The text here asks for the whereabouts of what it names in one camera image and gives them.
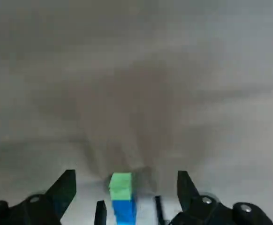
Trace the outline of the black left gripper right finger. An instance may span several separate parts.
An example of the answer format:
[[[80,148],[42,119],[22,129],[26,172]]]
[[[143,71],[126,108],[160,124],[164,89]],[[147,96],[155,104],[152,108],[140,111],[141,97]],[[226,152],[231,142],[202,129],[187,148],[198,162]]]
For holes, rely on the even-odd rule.
[[[211,196],[201,195],[187,171],[177,172],[176,187],[182,211],[166,221],[161,197],[156,196],[159,225],[273,225],[266,213],[252,203],[238,202],[229,208]]]

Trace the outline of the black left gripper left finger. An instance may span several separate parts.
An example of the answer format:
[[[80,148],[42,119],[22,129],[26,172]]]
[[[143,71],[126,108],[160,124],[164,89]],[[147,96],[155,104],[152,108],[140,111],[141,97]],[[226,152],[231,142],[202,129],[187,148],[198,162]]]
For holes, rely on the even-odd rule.
[[[75,195],[76,171],[66,170],[43,194],[14,206],[0,200],[0,225],[60,225]]]

